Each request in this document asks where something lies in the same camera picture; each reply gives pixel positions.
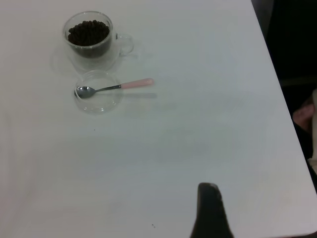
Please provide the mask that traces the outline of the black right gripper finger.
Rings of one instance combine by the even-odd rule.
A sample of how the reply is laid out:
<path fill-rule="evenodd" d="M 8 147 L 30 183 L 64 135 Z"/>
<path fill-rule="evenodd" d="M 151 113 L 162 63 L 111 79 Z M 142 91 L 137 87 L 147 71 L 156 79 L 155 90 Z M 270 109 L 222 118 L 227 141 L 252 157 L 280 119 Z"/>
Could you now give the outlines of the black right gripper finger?
<path fill-rule="evenodd" d="M 214 183 L 198 186 L 197 215 L 191 233 L 192 238 L 232 238 L 222 195 Z"/>

